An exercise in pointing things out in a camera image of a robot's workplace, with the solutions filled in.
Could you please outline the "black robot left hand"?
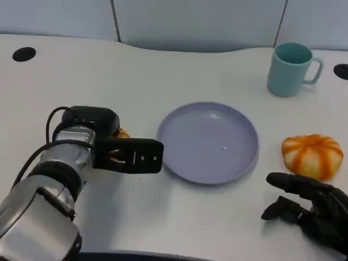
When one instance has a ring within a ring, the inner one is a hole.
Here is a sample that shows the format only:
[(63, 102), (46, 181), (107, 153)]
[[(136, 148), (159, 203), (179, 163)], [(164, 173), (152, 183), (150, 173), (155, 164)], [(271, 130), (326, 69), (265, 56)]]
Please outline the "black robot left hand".
[(64, 127), (84, 126), (92, 129), (97, 138), (106, 139), (120, 132), (120, 118), (111, 109), (74, 105), (63, 113)]

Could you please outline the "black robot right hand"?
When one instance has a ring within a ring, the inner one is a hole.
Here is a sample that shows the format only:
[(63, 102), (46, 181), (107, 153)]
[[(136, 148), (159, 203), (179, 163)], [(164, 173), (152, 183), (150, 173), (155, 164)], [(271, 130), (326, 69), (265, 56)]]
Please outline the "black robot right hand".
[(262, 219), (283, 221), (301, 227), (312, 240), (347, 255), (347, 194), (313, 178), (281, 172), (269, 173), (266, 181), (284, 192), (309, 200), (312, 208), (279, 196), (262, 214)]

